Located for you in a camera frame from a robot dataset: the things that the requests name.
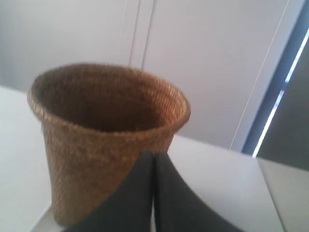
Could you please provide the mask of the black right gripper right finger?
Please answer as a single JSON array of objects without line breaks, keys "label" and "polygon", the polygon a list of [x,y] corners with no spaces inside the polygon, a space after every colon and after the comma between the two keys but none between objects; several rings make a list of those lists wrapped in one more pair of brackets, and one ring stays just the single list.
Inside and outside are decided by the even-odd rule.
[{"label": "black right gripper right finger", "polygon": [[167,152],[154,155],[154,223],[157,232],[241,232],[188,186]]}]

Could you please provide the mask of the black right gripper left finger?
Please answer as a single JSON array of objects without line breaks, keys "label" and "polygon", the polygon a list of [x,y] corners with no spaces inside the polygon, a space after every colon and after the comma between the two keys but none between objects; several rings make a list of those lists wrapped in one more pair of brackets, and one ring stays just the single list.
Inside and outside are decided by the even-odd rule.
[{"label": "black right gripper left finger", "polygon": [[149,232],[153,204],[152,152],[141,152],[123,182],[98,207],[65,232]]}]

